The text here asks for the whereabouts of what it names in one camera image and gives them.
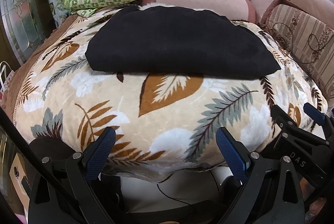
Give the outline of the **leaf pattern beige blanket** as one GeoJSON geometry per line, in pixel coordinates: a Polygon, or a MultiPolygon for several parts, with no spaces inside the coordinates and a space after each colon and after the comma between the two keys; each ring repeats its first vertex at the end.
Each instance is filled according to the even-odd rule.
{"type": "Polygon", "coordinates": [[[27,142],[58,138],[83,151],[110,126],[116,142],[105,173],[161,182],[178,170],[206,171],[224,159],[215,144],[226,127],[250,151],[261,151],[279,133],[270,109],[278,105],[298,126],[312,130],[303,106],[328,103],[318,86],[256,24],[246,28],[273,54],[276,73],[259,80],[185,74],[93,71],[85,57],[89,40],[115,15],[100,10],[70,16],[40,45],[9,82],[1,108],[27,142]]]}

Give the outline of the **striped beige floral pillow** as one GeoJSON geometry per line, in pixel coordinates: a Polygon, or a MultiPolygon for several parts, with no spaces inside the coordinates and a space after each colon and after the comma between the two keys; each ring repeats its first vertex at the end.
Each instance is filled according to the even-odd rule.
{"type": "Polygon", "coordinates": [[[279,4],[263,24],[321,90],[333,108],[333,29],[316,17],[279,4]]]}

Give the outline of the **cardboard box on floor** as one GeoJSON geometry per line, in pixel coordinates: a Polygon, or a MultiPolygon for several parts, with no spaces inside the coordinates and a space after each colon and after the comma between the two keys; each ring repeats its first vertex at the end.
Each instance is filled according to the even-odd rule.
{"type": "Polygon", "coordinates": [[[24,158],[21,153],[15,155],[9,175],[19,200],[23,205],[24,212],[28,214],[31,187],[25,170],[24,158]]]}

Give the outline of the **glass panel door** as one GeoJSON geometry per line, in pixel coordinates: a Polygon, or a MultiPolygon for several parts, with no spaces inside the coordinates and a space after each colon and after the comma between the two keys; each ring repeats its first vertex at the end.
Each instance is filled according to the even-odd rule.
{"type": "Polygon", "coordinates": [[[46,39],[36,0],[1,0],[1,16],[11,49],[22,65],[46,39]]]}

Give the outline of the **black coat with fur collar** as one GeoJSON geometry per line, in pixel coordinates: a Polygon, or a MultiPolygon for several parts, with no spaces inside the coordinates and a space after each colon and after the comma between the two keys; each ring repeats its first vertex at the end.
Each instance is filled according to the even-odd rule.
{"type": "Polygon", "coordinates": [[[254,80],[280,69],[262,40],[209,10],[121,9],[89,41],[95,71],[204,74],[254,80]]]}

